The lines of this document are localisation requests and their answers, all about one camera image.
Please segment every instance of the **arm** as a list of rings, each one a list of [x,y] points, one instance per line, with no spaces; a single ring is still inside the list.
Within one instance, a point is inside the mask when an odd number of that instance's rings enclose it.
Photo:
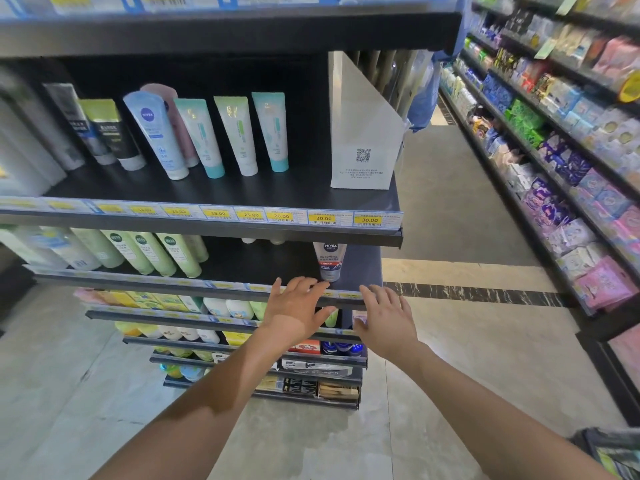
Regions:
[[[294,278],[273,285],[264,323],[126,443],[92,480],[204,480],[254,389],[290,347],[308,339],[334,311],[314,313],[329,283]]]
[[[439,358],[418,341],[411,307],[389,288],[361,286],[367,323],[353,327],[429,396],[493,480],[612,480],[587,454]]]

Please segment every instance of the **nivea tube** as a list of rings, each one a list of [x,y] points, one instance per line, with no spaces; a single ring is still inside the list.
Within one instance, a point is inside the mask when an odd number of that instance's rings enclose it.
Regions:
[[[218,106],[218,112],[227,131],[238,167],[240,167],[240,173],[245,177],[255,175],[258,173],[258,165],[255,163],[253,131],[249,119],[249,99],[214,96],[213,101]]]
[[[124,103],[145,134],[149,145],[166,174],[172,180],[181,180],[189,174],[184,158],[173,135],[173,129],[164,108],[164,99],[155,94],[135,91],[123,97]]]
[[[326,242],[314,242],[316,257],[320,265],[320,276],[324,281],[334,282],[340,279],[342,260],[347,250],[346,244],[329,244]]]
[[[284,93],[251,93],[273,171],[289,168]]]
[[[200,161],[209,178],[220,178],[225,174],[225,167],[220,158],[220,149],[216,135],[213,133],[211,117],[204,99],[180,99],[173,100],[178,108],[180,117],[187,126]]]

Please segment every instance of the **dark floor stripe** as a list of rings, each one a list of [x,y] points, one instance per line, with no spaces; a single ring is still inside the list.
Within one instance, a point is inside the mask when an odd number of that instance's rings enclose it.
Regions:
[[[500,290],[469,286],[422,285],[419,283],[385,282],[385,286],[404,296],[416,298],[457,299],[482,303],[511,303],[513,305],[578,306],[570,294],[544,291]]]

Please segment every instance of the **blue cap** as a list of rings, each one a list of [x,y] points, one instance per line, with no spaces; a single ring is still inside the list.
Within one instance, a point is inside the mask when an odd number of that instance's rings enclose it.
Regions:
[[[207,177],[209,178],[220,178],[225,174],[225,167],[220,163],[217,166],[206,166],[204,167],[204,171],[207,172]]]
[[[284,158],[282,160],[272,160],[269,158],[271,162],[271,169],[273,171],[281,172],[287,171],[289,169],[289,158]]]

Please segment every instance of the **barcode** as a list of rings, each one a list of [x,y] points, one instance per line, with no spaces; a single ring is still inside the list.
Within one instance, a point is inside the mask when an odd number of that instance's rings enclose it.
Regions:
[[[371,148],[358,148],[356,153],[356,161],[368,162],[371,157]]]

